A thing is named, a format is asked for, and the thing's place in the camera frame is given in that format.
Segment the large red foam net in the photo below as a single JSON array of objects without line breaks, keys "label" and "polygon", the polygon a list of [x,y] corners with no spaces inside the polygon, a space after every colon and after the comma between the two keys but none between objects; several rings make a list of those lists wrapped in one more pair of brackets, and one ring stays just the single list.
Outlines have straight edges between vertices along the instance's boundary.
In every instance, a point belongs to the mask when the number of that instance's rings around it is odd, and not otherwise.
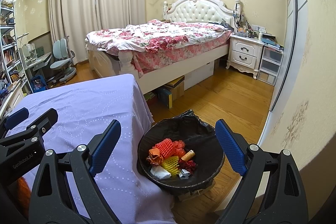
[{"label": "large red foam net", "polygon": [[166,138],[163,141],[157,143],[153,148],[157,148],[160,151],[160,155],[167,159],[175,154],[175,145],[174,142]]}]

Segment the yellow label bottle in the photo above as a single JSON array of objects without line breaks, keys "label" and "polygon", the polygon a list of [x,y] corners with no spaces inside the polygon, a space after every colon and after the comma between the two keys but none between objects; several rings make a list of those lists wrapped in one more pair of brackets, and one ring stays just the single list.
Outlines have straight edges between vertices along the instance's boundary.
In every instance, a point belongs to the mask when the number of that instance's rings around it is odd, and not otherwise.
[{"label": "yellow label bottle", "polygon": [[193,150],[189,150],[185,155],[181,157],[183,161],[189,161],[195,156],[195,152]]}]

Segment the orange plastic bag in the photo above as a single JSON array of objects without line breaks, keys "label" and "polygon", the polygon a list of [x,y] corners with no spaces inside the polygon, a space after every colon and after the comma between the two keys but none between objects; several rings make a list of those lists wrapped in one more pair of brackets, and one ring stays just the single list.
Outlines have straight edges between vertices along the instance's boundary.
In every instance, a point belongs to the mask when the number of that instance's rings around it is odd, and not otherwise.
[{"label": "orange plastic bag", "polygon": [[149,150],[149,155],[146,159],[152,166],[159,166],[163,162],[163,156],[157,147]]}]

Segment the black trash bin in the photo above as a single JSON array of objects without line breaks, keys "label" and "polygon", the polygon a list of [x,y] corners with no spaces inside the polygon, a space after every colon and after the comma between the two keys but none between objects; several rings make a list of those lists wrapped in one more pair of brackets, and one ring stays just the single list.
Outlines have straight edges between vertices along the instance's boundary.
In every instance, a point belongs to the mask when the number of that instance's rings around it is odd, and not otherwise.
[{"label": "black trash bin", "polygon": [[152,126],[138,144],[137,170],[174,196],[205,190],[224,164],[212,125],[193,110]]}]

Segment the blue basket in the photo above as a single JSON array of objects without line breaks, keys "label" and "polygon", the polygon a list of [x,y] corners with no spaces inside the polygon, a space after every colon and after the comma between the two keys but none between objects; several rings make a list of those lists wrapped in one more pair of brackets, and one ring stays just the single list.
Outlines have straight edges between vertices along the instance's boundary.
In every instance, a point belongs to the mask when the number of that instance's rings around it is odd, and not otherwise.
[{"label": "blue basket", "polygon": [[42,75],[36,75],[30,79],[33,93],[42,92],[48,89],[45,78]]}]

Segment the white bookshelf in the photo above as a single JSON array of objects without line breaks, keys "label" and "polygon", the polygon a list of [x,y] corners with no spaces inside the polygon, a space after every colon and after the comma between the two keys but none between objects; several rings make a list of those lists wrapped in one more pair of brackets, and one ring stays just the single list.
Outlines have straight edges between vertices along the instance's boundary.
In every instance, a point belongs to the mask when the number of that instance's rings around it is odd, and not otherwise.
[{"label": "white bookshelf", "polygon": [[16,0],[1,0],[1,92],[12,83],[19,83],[26,96],[33,92],[24,69],[23,55],[15,29]]}]

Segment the grey study desk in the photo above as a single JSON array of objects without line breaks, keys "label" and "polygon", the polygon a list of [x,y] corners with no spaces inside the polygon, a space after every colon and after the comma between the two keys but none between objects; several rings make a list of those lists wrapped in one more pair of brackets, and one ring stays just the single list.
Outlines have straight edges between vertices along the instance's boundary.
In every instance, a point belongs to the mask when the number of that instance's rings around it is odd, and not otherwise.
[{"label": "grey study desk", "polygon": [[29,65],[27,65],[27,69],[26,69],[27,77],[31,79],[36,74],[40,74],[44,76],[43,68],[49,64],[51,57],[52,57],[51,52],[45,53],[44,55],[42,55],[41,57],[38,57],[35,61],[30,63]]}]

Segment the purple tablecloth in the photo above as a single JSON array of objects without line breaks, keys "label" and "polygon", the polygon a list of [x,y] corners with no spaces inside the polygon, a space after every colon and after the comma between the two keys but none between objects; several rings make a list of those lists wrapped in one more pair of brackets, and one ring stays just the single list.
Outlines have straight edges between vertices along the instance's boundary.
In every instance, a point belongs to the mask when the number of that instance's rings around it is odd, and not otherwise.
[{"label": "purple tablecloth", "polygon": [[26,96],[18,104],[29,117],[9,131],[14,135],[48,109],[58,121],[43,137],[46,149],[69,152],[102,133],[112,120],[121,136],[95,181],[122,223],[173,223],[172,196],[137,170],[138,143],[153,122],[134,76],[120,75],[61,86]]}]

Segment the light blue desk chair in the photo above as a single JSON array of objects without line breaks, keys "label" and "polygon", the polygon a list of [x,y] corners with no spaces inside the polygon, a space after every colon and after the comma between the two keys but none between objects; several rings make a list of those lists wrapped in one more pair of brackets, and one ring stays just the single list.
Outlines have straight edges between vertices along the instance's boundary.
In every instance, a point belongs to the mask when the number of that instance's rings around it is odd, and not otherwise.
[{"label": "light blue desk chair", "polygon": [[58,71],[54,77],[50,78],[47,83],[65,84],[76,75],[76,68],[74,65],[74,51],[68,48],[69,36],[57,40],[53,44],[52,54],[55,62],[50,65],[52,71]]}]

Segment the yellow foam net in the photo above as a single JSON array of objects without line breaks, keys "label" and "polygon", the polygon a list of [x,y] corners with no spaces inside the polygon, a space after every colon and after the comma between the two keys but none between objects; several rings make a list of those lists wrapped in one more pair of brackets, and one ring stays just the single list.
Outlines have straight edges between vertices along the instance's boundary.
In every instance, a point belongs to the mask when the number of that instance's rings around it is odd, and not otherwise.
[{"label": "yellow foam net", "polygon": [[177,176],[179,174],[179,157],[178,156],[171,156],[165,159],[161,167],[168,171],[172,176]]}]

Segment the plastic drawer unit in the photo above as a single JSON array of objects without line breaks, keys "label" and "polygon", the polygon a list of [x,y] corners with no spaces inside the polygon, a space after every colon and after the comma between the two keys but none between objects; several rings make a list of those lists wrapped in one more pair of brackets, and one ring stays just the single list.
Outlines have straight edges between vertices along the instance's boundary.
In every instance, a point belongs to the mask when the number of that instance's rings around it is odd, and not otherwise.
[{"label": "plastic drawer unit", "polygon": [[269,85],[275,86],[280,71],[282,58],[282,50],[275,47],[264,46],[257,79]]}]

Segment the cardboard box under bed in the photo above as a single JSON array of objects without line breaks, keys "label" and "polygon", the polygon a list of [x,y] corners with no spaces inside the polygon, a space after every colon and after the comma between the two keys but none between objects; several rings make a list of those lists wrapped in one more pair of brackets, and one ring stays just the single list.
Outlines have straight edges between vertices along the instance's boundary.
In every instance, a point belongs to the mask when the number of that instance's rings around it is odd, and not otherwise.
[{"label": "cardboard box under bed", "polygon": [[158,99],[169,109],[173,107],[173,102],[184,95],[185,77],[181,76],[156,90]]}]

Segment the white nightstand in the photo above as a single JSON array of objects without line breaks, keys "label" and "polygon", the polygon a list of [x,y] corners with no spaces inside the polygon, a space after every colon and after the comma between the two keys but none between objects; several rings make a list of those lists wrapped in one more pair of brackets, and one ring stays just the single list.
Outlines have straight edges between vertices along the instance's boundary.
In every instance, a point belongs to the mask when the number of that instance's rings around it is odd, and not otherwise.
[{"label": "white nightstand", "polygon": [[241,73],[250,73],[256,80],[263,47],[258,39],[231,35],[226,69],[233,67]]}]

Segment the pink floral quilt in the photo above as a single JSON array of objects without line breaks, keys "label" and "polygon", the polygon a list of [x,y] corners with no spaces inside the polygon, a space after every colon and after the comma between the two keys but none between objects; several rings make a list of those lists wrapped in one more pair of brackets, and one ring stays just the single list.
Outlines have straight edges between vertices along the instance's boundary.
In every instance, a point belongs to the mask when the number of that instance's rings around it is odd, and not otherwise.
[{"label": "pink floral quilt", "polygon": [[226,45],[233,29],[216,23],[173,22],[154,19],[146,24],[92,31],[87,49],[112,56],[131,52],[139,77],[156,69]]}]

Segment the white bed frame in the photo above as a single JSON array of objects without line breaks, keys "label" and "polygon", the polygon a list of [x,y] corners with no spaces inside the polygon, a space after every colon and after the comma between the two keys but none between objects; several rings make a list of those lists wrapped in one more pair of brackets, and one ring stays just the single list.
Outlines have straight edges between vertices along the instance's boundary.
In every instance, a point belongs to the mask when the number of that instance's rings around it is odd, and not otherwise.
[{"label": "white bed frame", "polygon": [[163,20],[87,34],[91,69],[134,75],[147,93],[228,54],[234,11],[223,1],[178,0],[163,9]]}]

